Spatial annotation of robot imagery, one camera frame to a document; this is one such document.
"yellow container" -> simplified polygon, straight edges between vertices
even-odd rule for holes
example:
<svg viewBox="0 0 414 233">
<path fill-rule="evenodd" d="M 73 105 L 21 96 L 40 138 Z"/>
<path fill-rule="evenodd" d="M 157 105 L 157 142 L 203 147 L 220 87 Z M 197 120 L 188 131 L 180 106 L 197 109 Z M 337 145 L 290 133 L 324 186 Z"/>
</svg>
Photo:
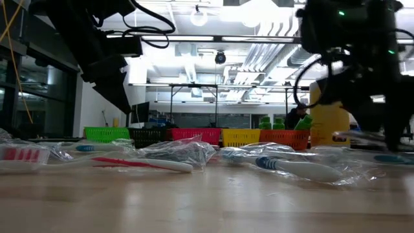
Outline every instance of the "yellow container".
<svg viewBox="0 0 414 233">
<path fill-rule="evenodd" d="M 313 104 L 319 99 L 321 91 L 316 82 L 309 87 L 310 102 Z M 310 116 L 313 118 L 310 129 L 310 144 L 312 146 L 350 145 L 349 139 L 337 138 L 332 135 L 335 131 L 349 130 L 349 113 L 341 106 L 341 102 L 335 102 L 332 105 L 317 105 L 310 109 Z"/>
<path fill-rule="evenodd" d="M 223 129 L 223 146 L 239 147 L 257 143 L 260 129 Z"/>
</svg>

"orange basket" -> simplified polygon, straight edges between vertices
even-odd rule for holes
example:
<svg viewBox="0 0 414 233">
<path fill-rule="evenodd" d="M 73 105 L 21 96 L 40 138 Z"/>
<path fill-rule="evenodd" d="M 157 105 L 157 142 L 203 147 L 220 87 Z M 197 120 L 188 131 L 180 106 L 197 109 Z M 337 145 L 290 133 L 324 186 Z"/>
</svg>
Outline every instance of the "orange basket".
<svg viewBox="0 0 414 233">
<path fill-rule="evenodd" d="M 262 129 L 260 142 L 275 142 L 292 147 L 294 150 L 305 150 L 309 141 L 309 130 L 273 130 Z"/>
</svg>

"table surface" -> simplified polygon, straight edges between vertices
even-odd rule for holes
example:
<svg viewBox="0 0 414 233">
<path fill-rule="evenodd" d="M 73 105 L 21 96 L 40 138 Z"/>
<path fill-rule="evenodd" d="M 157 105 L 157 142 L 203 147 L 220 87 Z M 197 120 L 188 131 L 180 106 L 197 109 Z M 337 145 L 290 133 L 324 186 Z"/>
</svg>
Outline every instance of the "table surface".
<svg viewBox="0 0 414 233">
<path fill-rule="evenodd" d="M 219 164 L 2 175 L 0 232 L 414 232 L 414 173 L 341 187 Z"/>
</svg>

